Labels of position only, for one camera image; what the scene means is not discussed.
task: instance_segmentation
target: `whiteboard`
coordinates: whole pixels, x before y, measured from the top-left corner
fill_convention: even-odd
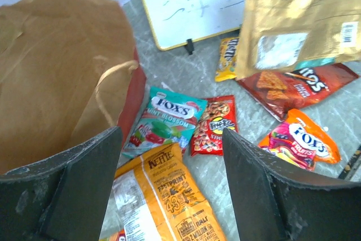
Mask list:
[[[240,28],[245,0],[143,0],[160,50]]]

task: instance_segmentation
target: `snack bag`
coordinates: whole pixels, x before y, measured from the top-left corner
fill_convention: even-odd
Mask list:
[[[302,169],[313,170],[314,161],[335,164],[341,160],[335,142],[298,109],[288,112],[260,143],[260,148]]]
[[[121,230],[116,234],[113,234],[108,238],[100,239],[99,241],[126,241],[125,232],[124,230]]]
[[[226,240],[176,143],[120,167],[113,192],[128,240]]]
[[[159,145],[178,142],[185,152],[207,101],[151,87],[150,101],[122,154],[134,158]]]
[[[283,121],[288,110],[317,104],[357,78],[351,69],[337,63],[292,73],[267,71],[237,82],[273,117]]]
[[[237,130],[235,97],[233,95],[206,98],[208,105],[191,140],[191,156],[223,155],[224,128]]]
[[[225,38],[221,40],[218,69],[215,73],[215,82],[236,77],[236,48],[239,38]]]
[[[361,58],[360,0],[246,0],[237,79]]]

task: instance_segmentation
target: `paper bag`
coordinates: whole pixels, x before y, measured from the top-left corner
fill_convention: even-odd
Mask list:
[[[126,138],[144,95],[138,66],[116,1],[0,7],[0,174],[80,144],[120,116]]]
[[[361,0],[246,0],[238,79],[361,58]]]

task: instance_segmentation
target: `paper bag handle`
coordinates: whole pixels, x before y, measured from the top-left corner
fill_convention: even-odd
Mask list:
[[[107,120],[107,123],[110,125],[110,126],[115,126],[116,123],[113,121],[110,113],[107,111],[107,109],[105,108],[105,105],[102,101],[102,99],[100,98],[100,95],[99,95],[99,87],[100,85],[102,84],[103,80],[106,79],[108,76],[116,73],[117,71],[125,68],[125,67],[128,67],[128,71],[131,73],[133,70],[136,70],[138,67],[139,67],[139,63],[138,61],[136,60],[129,60],[127,62],[124,62],[122,64],[118,64],[118,65],[115,65],[113,66],[112,68],[106,70],[102,76],[100,77],[99,81],[98,81],[98,84],[96,85],[95,87],[95,100],[96,102],[98,103],[98,106],[99,106],[99,109],[100,111],[103,113],[105,119]]]

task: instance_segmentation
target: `tortilla chip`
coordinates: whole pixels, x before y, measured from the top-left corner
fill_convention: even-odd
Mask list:
[[[267,99],[269,100],[276,100],[276,99],[285,99],[287,100],[288,97],[279,90],[269,90],[267,93]]]
[[[262,72],[256,85],[259,89],[286,90],[287,86],[272,72]]]

